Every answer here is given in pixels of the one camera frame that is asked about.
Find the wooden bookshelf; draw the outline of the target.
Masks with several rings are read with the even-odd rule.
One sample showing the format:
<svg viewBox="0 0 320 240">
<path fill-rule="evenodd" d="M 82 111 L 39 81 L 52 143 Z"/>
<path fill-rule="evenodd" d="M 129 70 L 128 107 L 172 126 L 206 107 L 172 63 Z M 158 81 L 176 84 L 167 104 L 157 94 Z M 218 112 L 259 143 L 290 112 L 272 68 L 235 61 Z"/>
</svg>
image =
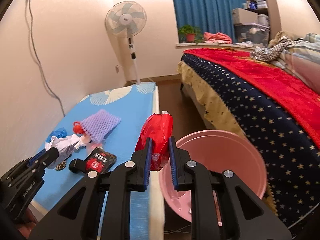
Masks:
<svg viewBox="0 0 320 240">
<path fill-rule="evenodd" d="M 270 39 L 274 38 L 277 32 L 281 31 L 280 12 L 277 0 L 249 0 L 257 5 L 257 9 L 251 9 L 257 14 L 268 16 L 270 27 Z"/>
</svg>

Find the blue curtain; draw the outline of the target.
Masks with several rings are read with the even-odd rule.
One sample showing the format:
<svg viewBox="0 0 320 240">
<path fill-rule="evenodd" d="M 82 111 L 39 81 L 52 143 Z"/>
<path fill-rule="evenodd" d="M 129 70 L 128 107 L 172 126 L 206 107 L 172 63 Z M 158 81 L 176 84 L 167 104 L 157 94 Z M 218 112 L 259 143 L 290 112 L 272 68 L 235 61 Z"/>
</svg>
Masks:
<svg viewBox="0 0 320 240">
<path fill-rule="evenodd" d="M 177 27 L 197 27 L 202 33 L 223 33 L 235 41 L 232 10 L 246 0 L 173 0 Z"/>
</svg>

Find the plaid quilt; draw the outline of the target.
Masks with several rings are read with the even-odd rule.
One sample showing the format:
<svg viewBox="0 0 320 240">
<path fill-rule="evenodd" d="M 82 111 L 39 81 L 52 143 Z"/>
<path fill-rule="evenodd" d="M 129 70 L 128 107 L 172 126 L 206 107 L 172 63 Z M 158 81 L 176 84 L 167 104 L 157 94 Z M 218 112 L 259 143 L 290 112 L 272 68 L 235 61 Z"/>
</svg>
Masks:
<svg viewBox="0 0 320 240">
<path fill-rule="evenodd" d="M 318 34 L 309 33 L 304 37 L 304 41 L 288 46 L 271 64 L 299 78 L 319 94 L 320 67 Z"/>
</svg>

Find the potted green plant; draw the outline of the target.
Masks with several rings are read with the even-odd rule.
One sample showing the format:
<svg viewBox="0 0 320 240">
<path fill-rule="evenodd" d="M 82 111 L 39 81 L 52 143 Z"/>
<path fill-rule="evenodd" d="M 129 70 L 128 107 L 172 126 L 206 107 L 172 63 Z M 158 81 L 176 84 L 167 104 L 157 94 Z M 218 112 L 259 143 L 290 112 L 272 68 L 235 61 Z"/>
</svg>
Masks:
<svg viewBox="0 0 320 240">
<path fill-rule="evenodd" d="M 187 43 L 200 43 L 203 40 L 202 31 L 197 26 L 186 24 L 178 29 L 178 34 L 185 38 Z"/>
</svg>

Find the pink plastic bucket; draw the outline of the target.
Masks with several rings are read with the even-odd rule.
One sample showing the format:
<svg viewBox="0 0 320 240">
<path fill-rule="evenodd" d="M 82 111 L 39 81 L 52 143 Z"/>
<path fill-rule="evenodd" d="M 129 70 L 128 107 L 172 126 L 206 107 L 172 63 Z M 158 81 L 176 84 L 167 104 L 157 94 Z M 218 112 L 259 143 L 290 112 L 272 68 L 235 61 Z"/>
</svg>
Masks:
<svg viewBox="0 0 320 240">
<path fill-rule="evenodd" d="M 267 185 L 264 160 L 258 150 L 238 135 L 216 129 L 198 131 L 186 135 L 176 146 L 189 152 L 190 158 L 208 170 L 231 170 L 262 199 Z M 174 190 L 170 165 L 159 175 L 161 191 L 168 206 L 180 217 L 191 221 L 190 191 Z"/>
</svg>

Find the white paper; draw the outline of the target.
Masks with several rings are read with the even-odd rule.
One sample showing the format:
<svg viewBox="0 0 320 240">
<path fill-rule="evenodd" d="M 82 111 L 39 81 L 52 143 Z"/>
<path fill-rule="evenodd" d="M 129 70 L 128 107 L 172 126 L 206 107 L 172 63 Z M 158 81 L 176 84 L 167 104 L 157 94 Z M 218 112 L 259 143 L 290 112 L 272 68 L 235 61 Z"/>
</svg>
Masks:
<svg viewBox="0 0 320 240">
<path fill-rule="evenodd" d="M 81 147 L 85 147 L 86 143 L 83 142 L 82 137 L 73 134 L 65 138 L 52 136 L 51 141 L 45 142 L 44 146 L 46 150 L 56 148 L 59 152 L 59 156 L 48 166 L 48 168 L 52 170 L 66 160 L 74 151 Z"/>
</svg>

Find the navy star bedspread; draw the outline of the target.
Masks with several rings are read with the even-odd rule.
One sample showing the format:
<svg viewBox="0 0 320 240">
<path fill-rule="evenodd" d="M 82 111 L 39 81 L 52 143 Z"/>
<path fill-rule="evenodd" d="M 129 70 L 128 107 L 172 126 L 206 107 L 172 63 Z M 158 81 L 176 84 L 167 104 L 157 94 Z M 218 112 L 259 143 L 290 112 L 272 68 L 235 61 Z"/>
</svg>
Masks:
<svg viewBox="0 0 320 240">
<path fill-rule="evenodd" d="M 190 54 L 181 61 L 216 91 L 260 152 L 267 203 L 298 235 L 319 211 L 319 146 L 279 103 L 225 67 Z"/>
</svg>

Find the blue plastic bag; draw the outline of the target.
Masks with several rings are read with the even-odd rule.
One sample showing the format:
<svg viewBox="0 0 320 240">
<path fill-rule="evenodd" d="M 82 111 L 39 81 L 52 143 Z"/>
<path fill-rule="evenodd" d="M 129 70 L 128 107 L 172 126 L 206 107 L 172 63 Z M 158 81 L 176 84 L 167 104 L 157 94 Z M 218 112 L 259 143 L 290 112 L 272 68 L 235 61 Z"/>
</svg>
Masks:
<svg viewBox="0 0 320 240">
<path fill-rule="evenodd" d="M 46 142 L 50 143 L 52 140 L 52 137 L 57 138 L 65 138 L 67 137 L 67 131 L 64 127 L 58 128 L 56 130 L 53 130 L 47 137 Z"/>
</svg>

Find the striped garment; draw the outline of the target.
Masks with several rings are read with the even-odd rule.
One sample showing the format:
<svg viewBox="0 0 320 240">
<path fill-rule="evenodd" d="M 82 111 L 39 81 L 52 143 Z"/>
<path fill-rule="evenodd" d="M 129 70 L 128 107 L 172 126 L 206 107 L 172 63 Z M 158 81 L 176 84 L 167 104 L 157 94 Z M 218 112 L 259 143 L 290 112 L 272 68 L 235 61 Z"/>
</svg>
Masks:
<svg viewBox="0 0 320 240">
<path fill-rule="evenodd" d="M 277 39 L 277 44 L 272 46 L 271 48 L 256 48 L 255 51 L 250 53 L 250 57 L 254 60 L 270 62 L 275 60 L 283 50 L 285 50 L 288 46 L 297 45 L 300 42 L 303 42 L 303 39 L 299 38 L 297 40 L 292 40 L 288 36 L 281 36 Z"/>
</svg>

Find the black sock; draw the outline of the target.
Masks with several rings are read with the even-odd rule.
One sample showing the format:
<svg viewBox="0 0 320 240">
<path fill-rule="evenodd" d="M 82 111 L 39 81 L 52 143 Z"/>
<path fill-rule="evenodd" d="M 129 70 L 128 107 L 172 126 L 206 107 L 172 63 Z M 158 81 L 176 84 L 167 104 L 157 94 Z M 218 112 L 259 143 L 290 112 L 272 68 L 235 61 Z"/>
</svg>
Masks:
<svg viewBox="0 0 320 240">
<path fill-rule="evenodd" d="M 70 164 L 69 164 L 69 170 L 72 173 L 86 173 L 86 162 L 84 160 L 81 159 L 73 159 Z"/>
</svg>

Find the white standing fan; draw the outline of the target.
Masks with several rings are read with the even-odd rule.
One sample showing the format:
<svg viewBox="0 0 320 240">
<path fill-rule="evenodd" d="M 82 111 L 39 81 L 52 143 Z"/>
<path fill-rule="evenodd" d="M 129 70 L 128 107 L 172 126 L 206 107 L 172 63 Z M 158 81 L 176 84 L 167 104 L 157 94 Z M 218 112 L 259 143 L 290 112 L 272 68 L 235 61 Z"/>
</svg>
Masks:
<svg viewBox="0 0 320 240">
<path fill-rule="evenodd" d="M 138 75 L 137 56 L 133 37 L 143 30 L 146 20 L 147 16 L 144 8 L 134 1 L 123 1 L 115 4 L 109 9 L 105 18 L 107 30 L 116 37 L 127 39 L 127 46 L 138 84 L 141 81 Z"/>
</svg>

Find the black red snack packet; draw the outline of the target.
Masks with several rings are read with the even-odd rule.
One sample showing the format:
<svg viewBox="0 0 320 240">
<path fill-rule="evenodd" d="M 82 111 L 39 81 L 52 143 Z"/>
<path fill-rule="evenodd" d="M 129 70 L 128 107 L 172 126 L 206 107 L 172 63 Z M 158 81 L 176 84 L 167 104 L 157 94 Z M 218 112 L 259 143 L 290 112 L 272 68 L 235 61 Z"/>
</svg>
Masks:
<svg viewBox="0 0 320 240">
<path fill-rule="evenodd" d="M 96 171 L 98 174 L 107 173 L 116 163 L 117 157 L 96 147 L 85 160 L 86 172 Z"/>
</svg>

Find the clear storage bin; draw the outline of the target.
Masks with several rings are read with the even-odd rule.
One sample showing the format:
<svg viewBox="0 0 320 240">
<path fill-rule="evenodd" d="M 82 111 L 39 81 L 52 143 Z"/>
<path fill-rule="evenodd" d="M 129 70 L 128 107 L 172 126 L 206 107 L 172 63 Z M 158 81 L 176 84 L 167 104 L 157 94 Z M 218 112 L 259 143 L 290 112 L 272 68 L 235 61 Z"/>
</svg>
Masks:
<svg viewBox="0 0 320 240">
<path fill-rule="evenodd" d="M 237 24 L 234 26 L 235 37 L 238 43 L 251 41 L 263 47 L 268 45 L 270 28 L 257 23 Z"/>
</svg>

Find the blue patterned table mat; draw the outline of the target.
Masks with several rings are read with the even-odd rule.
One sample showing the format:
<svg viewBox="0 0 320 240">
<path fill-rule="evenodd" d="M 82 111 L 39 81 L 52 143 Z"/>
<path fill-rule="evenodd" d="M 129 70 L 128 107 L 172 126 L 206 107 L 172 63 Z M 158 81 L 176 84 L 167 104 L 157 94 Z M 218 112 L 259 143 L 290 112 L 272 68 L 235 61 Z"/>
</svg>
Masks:
<svg viewBox="0 0 320 240">
<path fill-rule="evenodd" d="M 73 123 L 106 110 L 121 119 L 120 123 L 103 139 L 105 151 L 116 155 L 116 166 L 130 160 L 146 119 L 153 113 L 153 95 L 157 91 L 153 82 L 107 90 L 84 97 L 57 124 L 73 134 Z M 81 178 L 68 168 L 61 171 L 46 169 L 44 185 L 31 202 L 42 218 Z M 131 193 L 130 239 L 149 239 L 149 191 Z"/>
</svg>

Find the red plastic wrapper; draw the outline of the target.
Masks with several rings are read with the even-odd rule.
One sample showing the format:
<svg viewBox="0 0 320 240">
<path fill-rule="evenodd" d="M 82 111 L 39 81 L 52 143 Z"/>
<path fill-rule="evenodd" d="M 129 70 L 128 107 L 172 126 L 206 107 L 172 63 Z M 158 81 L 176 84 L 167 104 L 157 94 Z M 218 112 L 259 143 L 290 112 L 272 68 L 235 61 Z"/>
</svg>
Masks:
<svg viewBox="0 0 320 240">
<path fill-rule="evenodd" d="M 169 139 L 172 136 L 173 117 L 169 112 L 149 116 L 145 121 L 135 151 L 142 150 L 148 138 L 152 139 L 151 170 L 160 171 L 169 160 Z"/>
</svg>

